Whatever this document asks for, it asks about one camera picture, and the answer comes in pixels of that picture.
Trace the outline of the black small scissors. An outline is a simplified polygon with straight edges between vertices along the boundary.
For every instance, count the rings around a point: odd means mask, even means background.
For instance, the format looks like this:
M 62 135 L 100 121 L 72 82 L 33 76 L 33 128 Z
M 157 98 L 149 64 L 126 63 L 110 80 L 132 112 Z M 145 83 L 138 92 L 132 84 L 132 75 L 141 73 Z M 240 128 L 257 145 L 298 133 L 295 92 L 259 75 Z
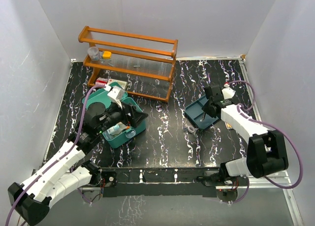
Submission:
M 205 119 L 205 117 L 206 117 L 206 113 L 204 112 L 202 117 L 201 117 L 201 119 L 200 119 L 200 121 L 202 122 Z

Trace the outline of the dark blue divided tray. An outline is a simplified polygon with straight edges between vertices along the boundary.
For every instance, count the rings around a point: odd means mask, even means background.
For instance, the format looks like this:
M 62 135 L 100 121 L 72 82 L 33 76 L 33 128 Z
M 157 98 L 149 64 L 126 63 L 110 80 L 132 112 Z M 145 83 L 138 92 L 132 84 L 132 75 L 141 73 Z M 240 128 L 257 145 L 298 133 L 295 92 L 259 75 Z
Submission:
M 201 122 L 200 119 L 203 115 L 202 107 L 207 102 L 207 98 L 205 95 L 192 102 L 188 106 L 185 107 L 185 114 L 190 119 L 190 121 L 201 130 L 209 128 L 211 125 L 216 123 L 219 119 L 212 118 L 209 115 L 206 115 L 205 119 Z

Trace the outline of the teal medicine kit box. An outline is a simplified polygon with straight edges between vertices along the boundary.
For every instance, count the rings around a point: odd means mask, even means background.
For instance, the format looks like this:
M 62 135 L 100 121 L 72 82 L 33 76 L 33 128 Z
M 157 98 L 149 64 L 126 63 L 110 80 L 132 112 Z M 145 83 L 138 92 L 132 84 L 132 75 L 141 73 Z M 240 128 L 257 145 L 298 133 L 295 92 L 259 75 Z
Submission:
M 106 134 L 106 131 L 109 128 L 103 128 L 100 122 L 100 117 L 104 115 L 105 112 L 109 112 L 110 109 L 118 108 L 119 106 L 110 101 L 107 97 L 107 91 L 104 88 L 100 88 L 95 92 L 92 92 L 90 95 L 86 96 L 82 103 L 85 105 L 85 115 L 84 119 L 88 121 L 88 125 L 96 130 L 102 135 L 103 139 L 106 140 L 112 148 L 118 148 L 134 138 L 136 135 L 140 134 L 146 129 L 146 121 L 144 120 L 138 127 L 133 128 L 131 126 L 126 126 L 126 128 L 116 135 L 114 138 L 109 138 Z M 122 110 L 125 108 L 126 104 L 138 104 L 127 95 L 123 96 L 121 100 Z

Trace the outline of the clear tape roll bag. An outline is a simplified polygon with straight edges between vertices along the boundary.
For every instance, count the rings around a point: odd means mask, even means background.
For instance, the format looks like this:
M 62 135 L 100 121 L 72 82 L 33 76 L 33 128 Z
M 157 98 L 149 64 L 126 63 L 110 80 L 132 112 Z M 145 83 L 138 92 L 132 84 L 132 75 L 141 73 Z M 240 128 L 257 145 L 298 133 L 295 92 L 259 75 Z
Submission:
M 185 129 L 187 132 L 191 133 L 191 134 L 195 134 L 195 132 L 196 132 L 196 128 L 194 128 L 193 126 L 190 126 L 190 125 L 186 125 L 186 126 L 184 127 L 184 129 Z

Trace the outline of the blue face mask packet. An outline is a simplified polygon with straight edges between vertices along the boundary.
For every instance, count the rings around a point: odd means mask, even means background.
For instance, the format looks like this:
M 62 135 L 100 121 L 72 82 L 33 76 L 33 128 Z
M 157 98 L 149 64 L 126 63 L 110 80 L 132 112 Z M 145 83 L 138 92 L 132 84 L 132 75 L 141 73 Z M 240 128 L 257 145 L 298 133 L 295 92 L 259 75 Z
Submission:
M 109 138 L 114 138 L 116 135 L 121 133 L 124 129 L 126 128 L 126 125 L 119 122 L 116 125 L 110 127 L 107 131 L 106 134 L 109 136 Z

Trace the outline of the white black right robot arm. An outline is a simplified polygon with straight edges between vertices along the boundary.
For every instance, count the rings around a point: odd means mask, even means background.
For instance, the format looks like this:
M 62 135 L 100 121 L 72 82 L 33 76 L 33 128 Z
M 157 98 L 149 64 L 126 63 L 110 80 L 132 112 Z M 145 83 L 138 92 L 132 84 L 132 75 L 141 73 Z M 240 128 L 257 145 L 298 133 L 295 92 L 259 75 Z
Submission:
M 234 90 L 211 85 L 204 89 L 207 102 L 202 107 L 205 114 L 228 123 L 248 145 L 245 158 L 220 164 L 216 181 L 231 185 L 238 176 L 265 177 L 288 169 L 284 135 L 278 130 L 269 130 L 242 111 L 234 99 Z

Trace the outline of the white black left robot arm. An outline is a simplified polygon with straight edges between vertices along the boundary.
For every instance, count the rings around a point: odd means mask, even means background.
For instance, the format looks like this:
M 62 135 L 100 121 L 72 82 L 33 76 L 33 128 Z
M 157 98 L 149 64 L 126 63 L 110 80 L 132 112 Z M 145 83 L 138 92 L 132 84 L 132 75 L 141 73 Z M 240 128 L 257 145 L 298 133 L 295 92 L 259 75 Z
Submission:
M 101 141 L 105 131 L 118 123 L 135 128 L 147 117 L 147 113 L 126 101 L 112 102 L 109 107 L 101 102 L 84 105 L 79 125 L 60 150 L 27 180 L 8 187 L 11 209 L 5 224 L 9 224 L 11 214 L 16 211 L 25 223 L 35 226 L 54 204 L 72 191 L 87 184 L 97 186 L 102 175 L 91 161 L 71 173 L 68 171 Z

